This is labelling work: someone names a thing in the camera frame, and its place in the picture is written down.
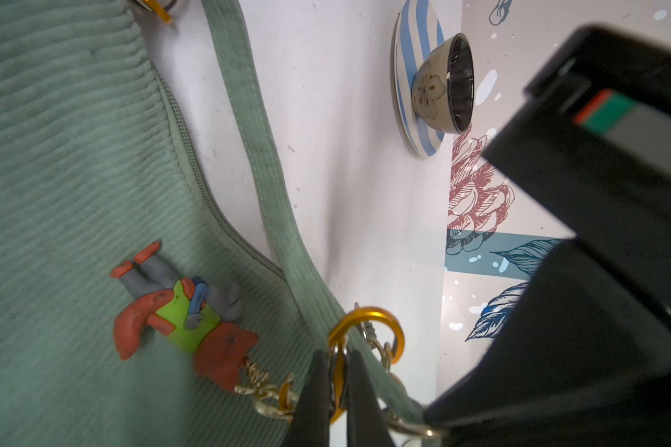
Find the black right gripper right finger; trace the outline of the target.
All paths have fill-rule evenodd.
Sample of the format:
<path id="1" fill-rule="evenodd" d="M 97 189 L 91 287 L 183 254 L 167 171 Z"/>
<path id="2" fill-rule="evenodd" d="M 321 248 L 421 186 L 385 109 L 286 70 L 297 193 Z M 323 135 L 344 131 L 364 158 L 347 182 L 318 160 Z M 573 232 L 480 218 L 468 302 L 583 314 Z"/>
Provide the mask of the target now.
<path id="1" fill-rule="evenodd" d="M 369 379 L 363 355 L 353 350 L 346 359 L 348 447 L 395 447 Z"/>

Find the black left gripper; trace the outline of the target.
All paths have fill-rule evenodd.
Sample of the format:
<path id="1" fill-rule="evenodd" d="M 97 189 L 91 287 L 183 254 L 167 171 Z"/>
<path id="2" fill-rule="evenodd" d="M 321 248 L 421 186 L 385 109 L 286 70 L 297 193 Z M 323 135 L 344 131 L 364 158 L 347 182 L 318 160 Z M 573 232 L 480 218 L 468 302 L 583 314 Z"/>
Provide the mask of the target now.
<path id="1" fill-rule="evenodd" d="M 574 233 L 507 251 L 479 364 L 424 413 L 445 446 L 671 446 L 671 48 L 578 29 L 486 159 Z"/>

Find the red fox figure keychain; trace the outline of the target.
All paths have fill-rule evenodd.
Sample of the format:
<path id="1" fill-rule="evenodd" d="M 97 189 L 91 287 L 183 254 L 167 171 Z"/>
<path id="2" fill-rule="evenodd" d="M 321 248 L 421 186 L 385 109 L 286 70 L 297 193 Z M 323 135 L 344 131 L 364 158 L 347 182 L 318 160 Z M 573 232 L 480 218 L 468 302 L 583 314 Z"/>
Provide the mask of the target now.
<path id="1" fill-rule="evenodd" d="M 199 375 L 224 391 L 250 397 L 257 413 L 285 421 L 290 428 L 302 392 L 294 392 L 292 376 L 279 386 L 273 384 L 268 373 L 250 359 L 249 351 L 259 337 L 240 329 L 236 322 L 243 305 L 240 285 L 233 283 L 224 289 L 199 277 L 184 277 L 160 257 L 160 247 L 153 242 L 110 273 L 133 298 L 114 320 L 113 340 L 119 357 L 130 359 L 139 349 L 142 332 L 152 328 L 191 353 Z M 340 417 L 347 420 L 346 357 L 355 350 L 349 347 L 351 329 L 357 329 L 367 347 L 378 353 L 385 369 L 400 361 L 404 352 L 402 327 L 382 308 L 355 307 L 337 322 L 324 349 L 330 359 L 329 429 Z M 448 435 L 443 428 L 406 423 L 379 407 L 389 434 L 409 437 L 411 446 L 441 441 Z"/>

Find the blue striped plate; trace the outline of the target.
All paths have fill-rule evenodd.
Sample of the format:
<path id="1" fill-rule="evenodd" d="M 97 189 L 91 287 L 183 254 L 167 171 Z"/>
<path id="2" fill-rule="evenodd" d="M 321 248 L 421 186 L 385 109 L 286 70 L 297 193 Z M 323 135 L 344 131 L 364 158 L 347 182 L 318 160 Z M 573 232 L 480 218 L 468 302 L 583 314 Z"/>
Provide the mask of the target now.
<path id="1" fill-rule="evenodd" d="M 441 23 L 428 0 L 408 0 L 399 13 L 394 28 L 393 87 L 400 125 L 410 150 L 419 158 L 433 156 L 444 139 L 418 117 L 412 89 L 419 68 L 432 51 L 445 42 Z"/>

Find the dark ceramic bowl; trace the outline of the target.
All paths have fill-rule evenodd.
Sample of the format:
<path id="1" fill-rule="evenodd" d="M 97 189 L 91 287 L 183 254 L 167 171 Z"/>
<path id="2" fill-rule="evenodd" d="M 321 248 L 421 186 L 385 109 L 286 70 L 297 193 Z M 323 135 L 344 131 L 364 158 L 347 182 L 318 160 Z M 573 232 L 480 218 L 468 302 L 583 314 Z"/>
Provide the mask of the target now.
<path id="1" fill-rule="evenodd" d="M 475 65 L 469 39 L 463 33 L 435 48 L 419 68 L 412 87 L 417 117 L 430 128 L 463 134 L 475 106 Z"/>

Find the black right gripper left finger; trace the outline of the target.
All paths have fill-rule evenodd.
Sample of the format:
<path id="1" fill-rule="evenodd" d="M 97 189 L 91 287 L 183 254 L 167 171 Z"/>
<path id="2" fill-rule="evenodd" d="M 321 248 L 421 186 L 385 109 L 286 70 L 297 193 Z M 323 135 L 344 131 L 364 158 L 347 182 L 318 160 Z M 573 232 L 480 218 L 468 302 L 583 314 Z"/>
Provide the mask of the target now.
<path id="1" fill-rule="evenodd" d="M 330 426 L 330 359 L 316 350 L 282 447 L 327 447 Z"/>

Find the green corduroy shoulder bag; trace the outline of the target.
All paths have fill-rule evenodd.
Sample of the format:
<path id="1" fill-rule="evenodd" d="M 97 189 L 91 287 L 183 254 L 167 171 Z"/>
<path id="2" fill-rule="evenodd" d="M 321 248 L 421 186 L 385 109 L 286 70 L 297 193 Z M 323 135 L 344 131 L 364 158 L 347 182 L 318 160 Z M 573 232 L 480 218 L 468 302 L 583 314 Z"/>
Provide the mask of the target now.
<path id="1" fill-rule="evenodd" d="M 126 2 L 0 1 L 0 446 L 283 442 L 156 330 L 119 357 L 133 298 L 110 273 L 155 241 L 182 276 L 240 285 L 275 376 L 303 382 L 344 314 L 298 232 L 240 4 L 204 8 L 274 259 L 218 208 Z"/>

